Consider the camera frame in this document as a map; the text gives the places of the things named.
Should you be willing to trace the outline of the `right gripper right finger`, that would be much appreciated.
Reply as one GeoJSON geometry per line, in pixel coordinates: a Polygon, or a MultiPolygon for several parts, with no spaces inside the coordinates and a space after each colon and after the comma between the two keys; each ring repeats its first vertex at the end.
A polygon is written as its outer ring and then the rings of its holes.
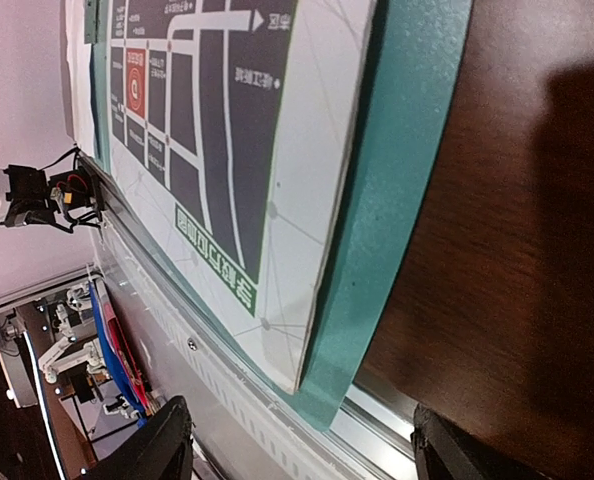
{"type": "Polygon", "coordinates": [[[422,404],[415,408],[413,425],[411,444],[419,479],[547,479],[422,404]]]}

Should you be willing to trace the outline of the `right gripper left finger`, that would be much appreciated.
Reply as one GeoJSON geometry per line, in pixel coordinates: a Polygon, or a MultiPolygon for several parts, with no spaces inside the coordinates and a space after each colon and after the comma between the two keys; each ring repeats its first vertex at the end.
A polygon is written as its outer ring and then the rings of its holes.
{"type": "Polygon", "coordinates": [[[90,479],[185,479],[193,474],[192,418],[172,397],[145,426],[89,471],[90,479]]]}

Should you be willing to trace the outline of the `colourful printed leaflet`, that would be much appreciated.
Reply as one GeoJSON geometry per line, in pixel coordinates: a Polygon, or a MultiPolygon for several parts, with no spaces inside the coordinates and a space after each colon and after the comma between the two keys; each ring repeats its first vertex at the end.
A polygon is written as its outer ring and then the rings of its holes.
{"type": "Polygon", "coordinates": [[[112,1],[112,176],[192,292],[298,390],[372,1],[112,1]]]}

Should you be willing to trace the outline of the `teal file folder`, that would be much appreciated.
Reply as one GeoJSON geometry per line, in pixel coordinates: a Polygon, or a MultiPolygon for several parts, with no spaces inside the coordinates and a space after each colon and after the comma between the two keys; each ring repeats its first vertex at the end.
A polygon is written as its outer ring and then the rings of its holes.
{"type": "MultiPolygon", "coordinates": [[[[107,7],[100,5],[93,73],[101,164],[110,167],[107,7]]],[[[416,222],[446,124],[472,3],[372,1],[350,160],[318,292],[299,388],[287,393],[252,363],[155,243],[159,262],[199,316],[311,427],[330,426],[367,352],[416,222]]]]}

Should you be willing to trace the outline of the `white printed paper sheet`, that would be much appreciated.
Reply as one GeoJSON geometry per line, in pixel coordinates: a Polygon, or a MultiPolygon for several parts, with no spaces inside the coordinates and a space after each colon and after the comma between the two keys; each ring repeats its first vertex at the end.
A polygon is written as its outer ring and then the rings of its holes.
{"type": "Polygon", "coordinates": [[[73,139],[84,154],[94,158],[96,138],[90,79],[92,47],[90,43],[85,43],[85,2],[66,1],[64,6],[73,139]]]}

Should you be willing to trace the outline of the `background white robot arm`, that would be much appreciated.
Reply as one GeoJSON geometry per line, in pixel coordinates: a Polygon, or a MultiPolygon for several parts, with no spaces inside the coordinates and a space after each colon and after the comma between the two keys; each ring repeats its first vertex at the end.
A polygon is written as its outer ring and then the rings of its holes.
{"type": "Polygon", "coordinates": [[[352,383],[318,431],[151,286],[79,278],[43,311],[54,340],[36,382],[44,398],[59,398],[96,459],[181,395],[201,457],[227,479],[417,477],[416,404],[406,396],[387,402],[352,383]]]}

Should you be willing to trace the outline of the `aluminium mounting rail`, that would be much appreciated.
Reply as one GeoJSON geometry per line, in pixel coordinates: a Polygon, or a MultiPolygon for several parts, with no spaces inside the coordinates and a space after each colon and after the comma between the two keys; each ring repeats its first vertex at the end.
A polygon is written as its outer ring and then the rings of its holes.
{"type": "Polygon", "coordinates": [[[97,262],[113,306],[158,395],[186,398],[197,450],[224,479],[413,479],[414,402],[386,405],[351,386],[318,432],[207,326],[159,262],[155,243],[108,175],[97,262]]]}

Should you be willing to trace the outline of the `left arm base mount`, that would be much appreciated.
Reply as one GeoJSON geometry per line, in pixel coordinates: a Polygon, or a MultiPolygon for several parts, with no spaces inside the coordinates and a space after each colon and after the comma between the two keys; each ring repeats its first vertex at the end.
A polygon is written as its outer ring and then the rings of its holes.
{"type": "Polygon", "coordinates": [[[71,148],[54,163],[68,158],[73,159],[72,168],[50,177],[44,168],[10,165],[4,169],[8,206],[0,226],[45,225],[67,234],[77,227],[99,230],[105,210],[99,176],[84,163],[79,147],[71,148]]]}

